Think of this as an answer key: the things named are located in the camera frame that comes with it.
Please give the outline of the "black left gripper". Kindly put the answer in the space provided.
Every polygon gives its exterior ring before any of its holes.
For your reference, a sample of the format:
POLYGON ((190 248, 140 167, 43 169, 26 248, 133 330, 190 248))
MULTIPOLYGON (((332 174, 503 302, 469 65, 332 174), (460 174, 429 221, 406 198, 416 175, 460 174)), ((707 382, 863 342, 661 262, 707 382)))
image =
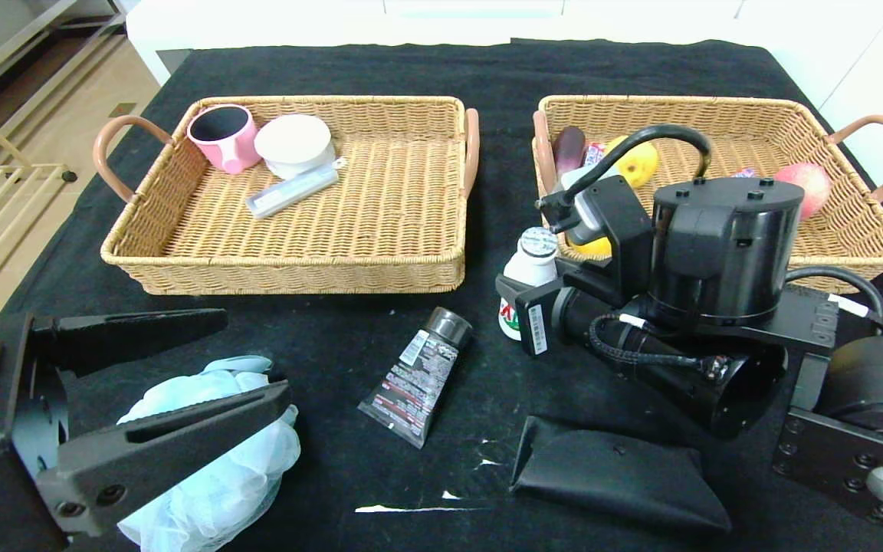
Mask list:
POLYGON ((36 318, 32 329, 31 323, 29 315, 0 317, 0 551, 63 551, 66 534, 99 537, 276 422, 291 404, 288 381, 272 382, 112 425, 58 448, 66 435, 64 393, 54 375, 38 377, 38 360, 83 377, 218 333, 228 312, 47 317, 36 318))

